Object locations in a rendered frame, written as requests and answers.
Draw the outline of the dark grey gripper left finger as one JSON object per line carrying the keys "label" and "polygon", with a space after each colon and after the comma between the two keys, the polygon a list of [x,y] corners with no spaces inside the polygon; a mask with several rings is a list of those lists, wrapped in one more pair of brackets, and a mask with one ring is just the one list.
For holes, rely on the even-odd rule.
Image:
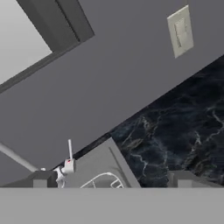
{"label": "dark grey gripper left finger", "polygon": [[56,182],[58,175],[56,171],[35,171],[27,178],[4,185],[9,188],[57,188]]}

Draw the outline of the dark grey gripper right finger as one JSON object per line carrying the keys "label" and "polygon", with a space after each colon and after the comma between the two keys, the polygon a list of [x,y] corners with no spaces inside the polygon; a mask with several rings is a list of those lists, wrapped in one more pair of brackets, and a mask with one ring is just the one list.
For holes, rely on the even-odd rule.
{"label": "dark grey gripper right finger", "polygon": [[222,185],[197,177],[190,171],[169,171],[167,174],[168,187],[176,188],[222,188]]}

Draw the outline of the white sink tap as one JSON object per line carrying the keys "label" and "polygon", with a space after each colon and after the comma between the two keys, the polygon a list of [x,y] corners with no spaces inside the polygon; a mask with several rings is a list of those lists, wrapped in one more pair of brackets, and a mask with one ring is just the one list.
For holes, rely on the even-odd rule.
{"label": "white sink tap", "polygon": [[56,182],[58,184],[57,188],[63,188],[65,186],[65,179],[68,174],[75,173],[76,171],[76,160],[73,157],[73,146],[72,146],[72,140],[68,139],[68,150],[69,150],[69,158],[64,160],[63,165],[58,165],[53,170],[46,170],[45,168],[37,168],[34,165],[30,164],[28,161],[20,157],[18,154],[16,154],[13,150],[11,150],[9,147],[4,145],[3,143],[0,143],[0,151],[14,160],[15,162],[22,165],[24,168],[26,168],[28,171],[31,172],[31,174],[35,171],[54,171],[57,172],[57,179]]}

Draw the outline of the grey sink basin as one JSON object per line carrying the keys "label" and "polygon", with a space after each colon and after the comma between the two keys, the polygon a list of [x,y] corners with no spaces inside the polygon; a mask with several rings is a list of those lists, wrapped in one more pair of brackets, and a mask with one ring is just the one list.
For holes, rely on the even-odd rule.
{"label": "grey sink basin", "polygon": [[76,160],[76,172],[66,177],[65,188],[81,188],[83,184],[103,172],[114,173],[122,181],[123,188],[140,187],[111,137]]}

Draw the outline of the beige wall switch plate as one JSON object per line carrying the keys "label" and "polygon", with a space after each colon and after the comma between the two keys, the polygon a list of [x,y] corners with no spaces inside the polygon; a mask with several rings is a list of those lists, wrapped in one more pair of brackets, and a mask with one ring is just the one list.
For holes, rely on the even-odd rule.
{"label": "beige wall switch plate", "polygon": [[189,5],[171,14],[167,18],[167,23],[176,59],[194,46]]}

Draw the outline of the dark grey window frame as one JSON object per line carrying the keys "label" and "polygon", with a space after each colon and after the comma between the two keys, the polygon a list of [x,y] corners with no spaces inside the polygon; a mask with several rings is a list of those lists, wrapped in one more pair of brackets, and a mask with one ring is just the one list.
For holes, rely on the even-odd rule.
{"label": "dark grey window frame", "polygon": [[79,0],[0,0],[0,94],[94,35]]}

